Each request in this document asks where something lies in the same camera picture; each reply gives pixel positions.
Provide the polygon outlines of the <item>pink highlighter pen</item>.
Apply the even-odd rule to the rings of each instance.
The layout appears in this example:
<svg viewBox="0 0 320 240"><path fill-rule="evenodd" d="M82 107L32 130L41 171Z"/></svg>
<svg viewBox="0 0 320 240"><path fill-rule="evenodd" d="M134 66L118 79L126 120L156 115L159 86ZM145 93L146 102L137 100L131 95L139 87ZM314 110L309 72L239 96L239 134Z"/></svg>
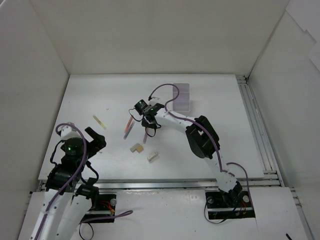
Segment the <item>pink highlighter pen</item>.
<svg viewBox="0 0 320 240"><path fill-rule="evenodd" d="M148 128L145 128L145 133L144 133L144 137L143 137L143 144L145 144L147 142L147 138L148 138Z"/></svg>

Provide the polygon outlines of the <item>orange highlighter pen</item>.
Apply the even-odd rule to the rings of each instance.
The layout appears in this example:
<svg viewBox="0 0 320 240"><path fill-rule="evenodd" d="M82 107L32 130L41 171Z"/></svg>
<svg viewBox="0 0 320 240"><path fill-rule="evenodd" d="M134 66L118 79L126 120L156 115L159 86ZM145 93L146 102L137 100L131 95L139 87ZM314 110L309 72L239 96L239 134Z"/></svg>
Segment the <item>orange highlighter pen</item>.
<svg viewBox="0 0 320 240"><path fill-rule="evenodd" d="M134 120L134 119L133 119L133 117L131 116L131 117L129 118L129 120L128 120L126 126L125 126L125 128L124 128L124 133L126 133L126 132L128 131L130 125L131 125L132 122L133 122L133 120Z"/></svg>

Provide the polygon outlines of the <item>yellow highlighter pen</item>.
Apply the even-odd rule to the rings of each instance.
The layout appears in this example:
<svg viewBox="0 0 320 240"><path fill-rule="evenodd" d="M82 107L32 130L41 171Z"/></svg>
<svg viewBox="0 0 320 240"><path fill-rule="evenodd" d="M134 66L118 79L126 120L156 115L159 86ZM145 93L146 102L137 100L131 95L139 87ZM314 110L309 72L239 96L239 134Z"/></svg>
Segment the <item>yellow highlighter pen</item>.
<svg viewBox="0 0 320 240"><path fill-rule="evenodd" d="M104 130L107 129L106 126L101 122L101 120L100 120L96 115L93 115L92 117L95 119L95 121L96 121Z"/></svg>

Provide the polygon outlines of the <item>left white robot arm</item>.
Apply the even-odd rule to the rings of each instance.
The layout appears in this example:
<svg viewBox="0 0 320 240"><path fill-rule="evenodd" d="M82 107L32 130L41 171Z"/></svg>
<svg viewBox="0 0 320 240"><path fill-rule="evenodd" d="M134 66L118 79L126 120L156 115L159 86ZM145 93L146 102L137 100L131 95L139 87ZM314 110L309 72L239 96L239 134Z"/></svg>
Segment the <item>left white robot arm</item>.
<svg viewBox="0 0 320 240"><path fill-rule="evenodd" d="M55 131L60 137L55 149L61 149L63 156L59 163L54 161L54 153L49 159L54 167L47 176L32 240L69 240L85 214L100 204L99 188L95 186L98 172L93 169L95 176L87 180L82 172L92 169L89 160L106 147L105 137L87 127L84 131L92 138L89 141L71 123L61 123Z"/></svg>

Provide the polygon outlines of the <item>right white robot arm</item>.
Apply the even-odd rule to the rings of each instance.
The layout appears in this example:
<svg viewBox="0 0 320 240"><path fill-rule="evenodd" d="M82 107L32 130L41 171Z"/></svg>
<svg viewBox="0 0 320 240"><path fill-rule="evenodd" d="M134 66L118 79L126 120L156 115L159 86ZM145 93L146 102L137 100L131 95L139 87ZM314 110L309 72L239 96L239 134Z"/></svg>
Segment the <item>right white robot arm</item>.
<svg viewBox="0 0 320 240"><path fill-rule="evenodd" d="M200 159L205 159L211 169L221 192L222 202L227 206L233 206L239 201L242 186L222 163L219 136L205 116L189 117L168 110L166 105L159 102L146 103L143 99L134 105L134 109L142 116L141 125L145 129L156 131L168 127L185 134L192 153Z"/></svg>

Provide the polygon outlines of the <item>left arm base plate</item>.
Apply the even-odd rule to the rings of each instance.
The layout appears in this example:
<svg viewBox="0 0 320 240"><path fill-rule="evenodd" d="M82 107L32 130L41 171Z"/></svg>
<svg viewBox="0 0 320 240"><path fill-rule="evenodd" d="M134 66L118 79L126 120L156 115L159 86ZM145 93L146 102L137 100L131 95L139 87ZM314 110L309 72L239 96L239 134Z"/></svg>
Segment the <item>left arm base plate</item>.
<svg viewBox="0 0 320 240"><path fill-rule="evenodd" d="M114 219L106 219L115 215L117 204L117 195L114 193L101 193L95 206L92 207L81 219L81 223L88 220L87 223L113 223Z"/></svg>

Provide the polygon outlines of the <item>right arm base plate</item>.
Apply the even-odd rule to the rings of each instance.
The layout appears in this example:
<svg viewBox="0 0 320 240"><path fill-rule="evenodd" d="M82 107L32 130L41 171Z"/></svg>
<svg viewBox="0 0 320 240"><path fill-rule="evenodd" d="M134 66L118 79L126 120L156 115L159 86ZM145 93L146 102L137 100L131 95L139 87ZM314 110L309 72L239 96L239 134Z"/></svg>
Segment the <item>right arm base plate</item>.
<svg viewBox="0 0 320 240"><path fill-rule="evenodd" d="M242 191L235 203L231 205L224 202L222 194L218 191L206 191L205 200L205 217L214 224L256 217L248 191Z"/></svg>

